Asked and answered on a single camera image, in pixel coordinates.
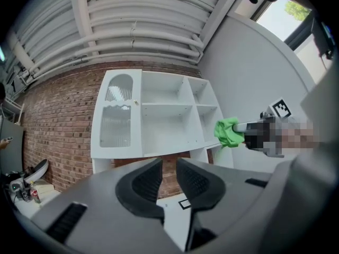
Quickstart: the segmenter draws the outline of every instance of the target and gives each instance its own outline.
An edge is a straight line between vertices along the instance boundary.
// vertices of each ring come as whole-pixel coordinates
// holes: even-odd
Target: cabinet door
[[[142,157],[142,70],[108,70],[95,104],[91,157],[101,159]]]

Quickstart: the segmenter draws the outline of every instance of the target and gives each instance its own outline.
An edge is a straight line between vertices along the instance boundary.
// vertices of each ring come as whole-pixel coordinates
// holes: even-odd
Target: brick wall
[[[94,106],[102,79],[108,69],[138,68],[201,77],[192,68],[154,62],[112,62],[63,73],[32,88],[18,102],[25,103],[22,126],[25,129],[23,165],[35,166],[48,159],[46,180],[63,191],[92,174],[90,158]],[[164,156],[159,196],[181,192],[175,179],[175,159],[189,153]],[[131,159],[116,160],[121,166]]]

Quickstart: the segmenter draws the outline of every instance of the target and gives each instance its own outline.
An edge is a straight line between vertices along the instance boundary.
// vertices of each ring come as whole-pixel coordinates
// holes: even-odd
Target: hand
[[[312,125],[301,129],[283,129],[281,139],[282,148],[285,149],[314,149],[319,146],[319,137]]]
[[[4,139],[0,141],[0,150],[6,149],[7,145],[11,143],[10,141],[5,141]]]

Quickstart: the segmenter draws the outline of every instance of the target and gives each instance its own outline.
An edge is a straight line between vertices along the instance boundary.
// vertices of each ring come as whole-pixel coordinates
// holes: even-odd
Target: tree
[[[311,10],[305,8],[295,2],[288,1],[285,5],[285,11],[292,15],[296,20],[303,21]]]

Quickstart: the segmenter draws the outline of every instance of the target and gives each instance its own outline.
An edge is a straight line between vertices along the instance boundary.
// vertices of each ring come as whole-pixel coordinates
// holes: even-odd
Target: person
[[[0,83],[0,105],[5,101],[6,98],[6,90],[3,83]],[[0,141],[0,150],[6,149],[7,145],[10,143],[8,140],[1,140]]]

